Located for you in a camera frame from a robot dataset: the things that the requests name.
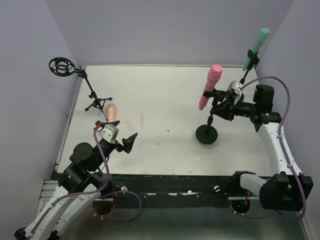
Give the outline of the beige toy microphone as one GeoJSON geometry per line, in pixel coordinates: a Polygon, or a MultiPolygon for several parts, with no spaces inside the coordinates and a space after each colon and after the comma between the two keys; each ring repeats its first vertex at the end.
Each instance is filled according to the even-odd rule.
{"type": "Polygon", "coordinates": [[[110,103],[106,107],[108,122],[114,122],[116,120],[116,107],[113,103],[110,103]]]}

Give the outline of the black round-base clamp stand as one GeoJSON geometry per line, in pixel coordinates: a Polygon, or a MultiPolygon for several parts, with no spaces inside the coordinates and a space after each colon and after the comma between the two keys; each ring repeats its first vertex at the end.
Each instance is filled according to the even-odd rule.
{"type": "Polygon", "coordinates": [[[217,130],[212,126],[214,120],[214,108],[218,106],[218,102],[222,102],[225,98],[226,92],[224,90],[205,91],[203,96],[213,98],[210,115],[207,118],[207,123],[199,126],[195,131],[196,139],[205,145],[213,144],[218,138],[217,130]]]}

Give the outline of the pink toy microphone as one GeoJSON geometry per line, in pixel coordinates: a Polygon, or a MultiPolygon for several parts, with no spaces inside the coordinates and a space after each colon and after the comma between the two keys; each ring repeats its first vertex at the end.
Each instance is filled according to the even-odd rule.
{"type": "Polygon", "coordinates": [[[207,74],[207,79],[206,83],[202,92],[202,95],[199,100],[198,108],[200,111],[202,111],[205,106],[208,103],[209,98],[204,96],[205,92],[212,92],[218,83],[218,81],[221,79],[223,72],[223,67],[219,64],[214,64],[210,68],[208,74],[207,74]]]}

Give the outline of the mint green toy microphone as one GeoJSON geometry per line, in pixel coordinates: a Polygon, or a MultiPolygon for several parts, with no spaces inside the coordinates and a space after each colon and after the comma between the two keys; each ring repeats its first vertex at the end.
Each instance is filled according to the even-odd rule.
{"type": "MultiPolygon", "coordinates": [[[[255,42],[252,48],[250,48],[250,51],[253,55],[257,54],[261,48],[261,46],[266,42],[268,36],[270,34],[270,30],[266,27],[263,27],[260,29],[259,33],[257,34],[255,38],[255,42]]],[[[250,63],[250,57],[247,54],[247,58],[244,62],[242,70],[245,71],[250,63]]]]}

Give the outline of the black round-base clip mic stand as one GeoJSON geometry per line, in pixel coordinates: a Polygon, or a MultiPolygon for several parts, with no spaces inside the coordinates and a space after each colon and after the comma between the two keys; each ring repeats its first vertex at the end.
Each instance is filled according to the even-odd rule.
{"type": "Polygon", "coordinates": [[[247,57],[249,58],[249,62],[247,64],[247,67],[245,68],[245,74],[240,80],[240,83],[243,85],[245,83],[246,77],[249,73],[249,71],[252,70],[253,67],[257,66],[258,63],[260,62],[260,59],[258,57],[258,53],[253,53],[251,49],[248,50],[247,52],[247,57]]]}

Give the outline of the black robot base mounting bar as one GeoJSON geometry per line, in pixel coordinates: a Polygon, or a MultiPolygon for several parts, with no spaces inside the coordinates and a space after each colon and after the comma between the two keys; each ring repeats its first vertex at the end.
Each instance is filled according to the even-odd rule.
{"type": "Polygon", "coordinates": [[[227,208],[230,199],[252,196],[240,187],[239,172],[232,176],[112,174],[96,203],[116,209],[227,208]]]}

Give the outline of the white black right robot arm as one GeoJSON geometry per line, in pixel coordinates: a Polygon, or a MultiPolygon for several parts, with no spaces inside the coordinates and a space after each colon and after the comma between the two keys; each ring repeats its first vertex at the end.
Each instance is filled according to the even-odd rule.
{"type": "Polygon", "coordinates": [[[259,198],[266,210],[300,212],[306,210],[306,200],[313,188],[313,180],[296,165],[286,142],[282,117],[274,112],[274,88],[258,84],[253,102],[241,100],[242,84],[232,82],[225,99],[213,110],[214,115],[232,121],[235,116],[249,118],[263,141],[271,169],[265,180],[254,173],[238,172],[239,186],[259,198]]]}

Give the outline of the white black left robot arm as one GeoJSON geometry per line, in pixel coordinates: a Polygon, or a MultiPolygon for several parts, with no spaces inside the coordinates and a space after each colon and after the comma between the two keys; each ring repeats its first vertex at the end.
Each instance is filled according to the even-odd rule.
{"type": "Polygon", "coordinates": [[[58,180],[52,197],[30,225],[14,233],[17,240],[58,240],[94,200],[128,193],[126,187],[114,191],[109,184],[110,172],[99,170],[101,165],[108,164],[112,151],[129,154],[138,136],[135,133],[119,143],[118,124],[118,121],[97,121],[93,129],[96,146],[87,142],[75,146],[69,158],[71,163],[58,180]]]}

